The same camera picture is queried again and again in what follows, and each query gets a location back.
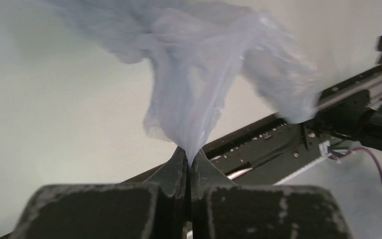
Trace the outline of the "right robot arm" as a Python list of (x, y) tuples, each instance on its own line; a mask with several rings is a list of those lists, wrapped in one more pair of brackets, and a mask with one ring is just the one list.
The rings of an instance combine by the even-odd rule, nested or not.
[(314, 130), (382, 151), (382, 36), (377, 65), (321, 93)]

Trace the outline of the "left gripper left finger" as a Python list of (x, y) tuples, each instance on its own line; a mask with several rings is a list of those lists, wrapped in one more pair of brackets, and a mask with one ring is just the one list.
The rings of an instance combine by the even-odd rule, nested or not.
[(55, 184), (27, 202), (12, 239), (184, 239), (187, 159), (177, 148), (143, 182)]

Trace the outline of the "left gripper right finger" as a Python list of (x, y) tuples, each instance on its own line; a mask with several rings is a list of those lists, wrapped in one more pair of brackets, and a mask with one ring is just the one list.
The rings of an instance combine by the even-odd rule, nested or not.
[(238, 185), (203, 151), (190, 168), (195, 239), (350, 239), (332, 194), (312, 185)]

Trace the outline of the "blue plastic trash bag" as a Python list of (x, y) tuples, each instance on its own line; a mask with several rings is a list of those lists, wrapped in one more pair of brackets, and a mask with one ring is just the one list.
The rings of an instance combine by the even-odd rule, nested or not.
[(266, 11), (186, 0), (45, 4), (123, 63), (150, 60), (154, 88), (145, 131), (177, 144), (189, 164), (216, 126), (238, 74), (287, 122), (301, 123), (316, 114), (319, 73), (293, 36)]

